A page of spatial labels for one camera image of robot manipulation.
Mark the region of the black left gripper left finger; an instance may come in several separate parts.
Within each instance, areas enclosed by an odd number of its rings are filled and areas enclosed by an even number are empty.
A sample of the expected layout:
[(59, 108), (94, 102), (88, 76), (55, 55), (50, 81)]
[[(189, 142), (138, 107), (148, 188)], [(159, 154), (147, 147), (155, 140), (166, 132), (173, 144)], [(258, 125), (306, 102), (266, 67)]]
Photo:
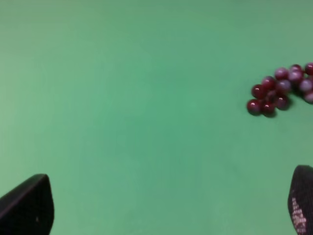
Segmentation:
[(54, 202), (49, 177), (35, 174), (0, 198), (2, 235), (49, 235)]

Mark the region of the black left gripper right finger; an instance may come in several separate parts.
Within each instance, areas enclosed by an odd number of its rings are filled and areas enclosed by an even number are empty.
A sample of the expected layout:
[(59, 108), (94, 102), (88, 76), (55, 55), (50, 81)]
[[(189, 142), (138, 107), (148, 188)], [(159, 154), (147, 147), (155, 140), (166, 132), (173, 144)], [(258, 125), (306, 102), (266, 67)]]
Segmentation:
[(298, 235), (313, 235), (313, 168), (298, 165), (292, 175), (288, 210)]

